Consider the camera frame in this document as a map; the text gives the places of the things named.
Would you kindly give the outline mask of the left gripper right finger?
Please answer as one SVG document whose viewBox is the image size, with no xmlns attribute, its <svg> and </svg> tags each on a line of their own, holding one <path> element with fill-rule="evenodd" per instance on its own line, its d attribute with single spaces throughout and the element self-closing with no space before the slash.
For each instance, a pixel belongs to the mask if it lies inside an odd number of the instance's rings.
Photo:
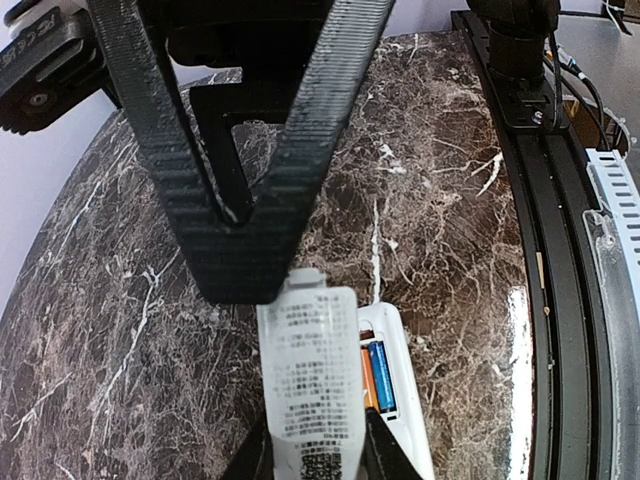
<svg viewBox="0 0 640 480">
<path fill-rule="evenodd" d="M 365 424 L 362 464 L 368 479 L 421 479 L 391 430 L 374 408 L 365 410 Z"/>
</svg>

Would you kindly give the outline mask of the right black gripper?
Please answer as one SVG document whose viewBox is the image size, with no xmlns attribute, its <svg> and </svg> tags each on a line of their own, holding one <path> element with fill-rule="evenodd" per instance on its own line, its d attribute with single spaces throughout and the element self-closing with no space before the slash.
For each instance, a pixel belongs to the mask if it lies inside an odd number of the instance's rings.
<svg viewBox="0 0 640 480">
<path fill-rule="evenodd" d="M 389 1 L 92 1 L 145 168 L 214 304 L 267 304 L 296 254 Z"/>
</svg>

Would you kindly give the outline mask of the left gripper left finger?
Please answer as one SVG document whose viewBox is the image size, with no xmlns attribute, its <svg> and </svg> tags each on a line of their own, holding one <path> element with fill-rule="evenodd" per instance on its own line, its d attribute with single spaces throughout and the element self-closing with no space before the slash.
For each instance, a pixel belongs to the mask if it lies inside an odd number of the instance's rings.
<svg viewBox="0 0 640 480">
<path fill-rule="evenodd" d="M 249 431 L 227 467 L 231 480 L 273 480 L 274 458 L 267 418 L 263 414 Z"/>
</svg>

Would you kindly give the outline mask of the blue battery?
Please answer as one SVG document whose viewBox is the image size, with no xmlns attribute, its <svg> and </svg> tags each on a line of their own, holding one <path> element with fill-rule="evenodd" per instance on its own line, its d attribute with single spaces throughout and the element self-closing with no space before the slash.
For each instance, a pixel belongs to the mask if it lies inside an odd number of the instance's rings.
<svg viewBox="0 0 640 480">
<path fill-rule="evenodd" d="M 371 342 L 368 347 L 374 383 L 381 413 L 397 410 L 391 371 L 383 342 Z"/>
</svg>

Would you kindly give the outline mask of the orange battery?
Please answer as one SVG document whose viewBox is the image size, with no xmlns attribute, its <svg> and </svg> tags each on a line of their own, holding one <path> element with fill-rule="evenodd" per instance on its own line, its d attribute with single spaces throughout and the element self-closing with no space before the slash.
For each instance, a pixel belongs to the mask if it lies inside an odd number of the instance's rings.
<svg viewBox="0 0 640 480">
<path fill-rule="evenodd" d="M 363 376 L 363 399 L 366 408 L 374 408 L 380 411 L 378 395 L 375 387 L 375 379 L 369 352 L 366 348 L 360 349 L 362 376 Z"/>
</svg>

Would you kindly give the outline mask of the white battery cover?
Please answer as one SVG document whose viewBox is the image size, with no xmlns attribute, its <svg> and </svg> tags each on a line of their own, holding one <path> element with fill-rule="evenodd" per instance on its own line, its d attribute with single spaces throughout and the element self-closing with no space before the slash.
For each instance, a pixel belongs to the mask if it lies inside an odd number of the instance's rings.
<svg viewBox="0 0 640 480">
<path fill-rule="evenodd" d="M 354 479 L 366 433 L 357 297 L 315 268 L 257 308 L 277 479 Z"/>
</svg>

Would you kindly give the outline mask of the white remote control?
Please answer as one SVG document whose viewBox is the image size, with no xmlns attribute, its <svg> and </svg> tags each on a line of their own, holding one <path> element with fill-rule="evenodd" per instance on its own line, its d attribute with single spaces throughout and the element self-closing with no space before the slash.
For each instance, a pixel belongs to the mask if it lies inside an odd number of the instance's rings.
<svg viewBox="0 0 640 480">
<path fill-rule="evenodd" d="M 361 348 L 383 342 L 391 371 L 397 410 L 378 412 L 421 478 L 433 479 L 425 422 L 399 311 L 389 303 L 363 307 L 358 310 L 358 324 Z"/>
</svg>

